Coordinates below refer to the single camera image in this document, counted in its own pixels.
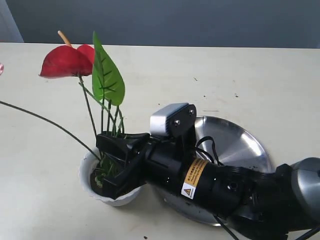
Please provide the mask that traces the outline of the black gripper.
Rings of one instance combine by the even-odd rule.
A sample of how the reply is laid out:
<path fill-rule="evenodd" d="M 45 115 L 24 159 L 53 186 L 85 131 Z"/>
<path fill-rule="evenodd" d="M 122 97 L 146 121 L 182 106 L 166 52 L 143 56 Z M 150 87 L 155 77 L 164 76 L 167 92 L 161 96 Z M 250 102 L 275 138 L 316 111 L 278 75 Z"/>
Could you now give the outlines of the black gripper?
<path fill-rule="evenodd" d="M 231 216 L 248 198 L 257 172 L 216 165 L 183 151 L 175 143 L 149 141 L 115 176 L 103 178 L 113 200 L 148 183 L 221 218 Z"/>

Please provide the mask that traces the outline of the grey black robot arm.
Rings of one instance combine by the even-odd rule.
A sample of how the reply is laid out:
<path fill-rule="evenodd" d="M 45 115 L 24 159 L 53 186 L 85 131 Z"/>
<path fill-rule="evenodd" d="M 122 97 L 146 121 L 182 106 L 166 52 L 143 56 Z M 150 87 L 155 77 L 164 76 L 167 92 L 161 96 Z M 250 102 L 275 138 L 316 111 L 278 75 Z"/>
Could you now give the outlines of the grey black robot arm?
<path fill-rule="evenodd" d="M 115 176 L 103 178 L 103 191 L 116 199 L 144 184 L 202 208 L 251 240 L 285 240 L 289 232 L 320 230 L 318 216 L 299 203 L 291 186 L 293 168 L 273 173 L 215 164 L 197 158 L 200 144 L 211 141 L 194 135 L 152 137 L 148 133 L 113 137 L 98 134 L 96 147 L 123 165 Z"/>

